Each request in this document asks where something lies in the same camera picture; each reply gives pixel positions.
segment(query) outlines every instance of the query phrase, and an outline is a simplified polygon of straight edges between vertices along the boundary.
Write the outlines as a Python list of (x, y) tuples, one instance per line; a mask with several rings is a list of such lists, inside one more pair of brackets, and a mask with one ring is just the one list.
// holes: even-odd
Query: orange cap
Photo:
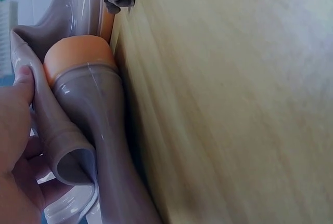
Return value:
[(80, 35), (55, 43), (44, 59), (44, 71), (51, 86), (58, 75), (75, 65), (101, 62), (116, 66), (109, 44), (101, 37)]

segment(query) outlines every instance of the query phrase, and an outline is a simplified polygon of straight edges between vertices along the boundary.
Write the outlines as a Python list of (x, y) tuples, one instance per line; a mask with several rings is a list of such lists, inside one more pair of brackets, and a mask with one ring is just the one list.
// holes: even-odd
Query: gray silicone object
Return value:
[(36, 26), (11, 32), (14, 71), (29, 65), (34, 75), (36, 132), (52, 172), (65, 184), (94, 188), (77, 213), (49, 221), (78, 223), (99, 195), (103, 224), (161, 223), (128, 151), (117, 68), (91, 63), (73, 68), (56, 79), (53, 91), (44, 73), (47, 51), (65, 37), (99, 35), (102, 14), (103, 0), (53, 0)]

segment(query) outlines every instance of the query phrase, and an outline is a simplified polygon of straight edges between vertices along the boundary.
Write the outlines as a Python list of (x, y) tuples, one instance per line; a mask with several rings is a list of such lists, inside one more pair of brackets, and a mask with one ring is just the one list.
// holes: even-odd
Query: hand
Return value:
[(0, 88), (0, 222), (40, 223), (42, 210), (71, 187), (57, 179), (38, 185), (49, 172), (38, 137), (29, 137), (34, 79), (21, 67), (14, 86)]

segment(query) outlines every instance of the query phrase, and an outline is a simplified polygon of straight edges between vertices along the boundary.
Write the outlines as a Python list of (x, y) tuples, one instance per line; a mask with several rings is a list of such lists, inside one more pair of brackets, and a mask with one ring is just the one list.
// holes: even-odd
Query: fingernail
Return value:
[(15, 74), (15, 82), (24, 80), (31, 75), (31, 69), (28, 65), (21, 66)]

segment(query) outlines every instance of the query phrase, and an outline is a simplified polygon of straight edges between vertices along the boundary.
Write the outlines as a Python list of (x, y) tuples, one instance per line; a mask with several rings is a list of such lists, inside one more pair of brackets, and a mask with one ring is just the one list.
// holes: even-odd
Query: light wooden surface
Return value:
[(166, 223), (333, 223), (332, 42), (333, 0), (137, 0), (117, 15)]

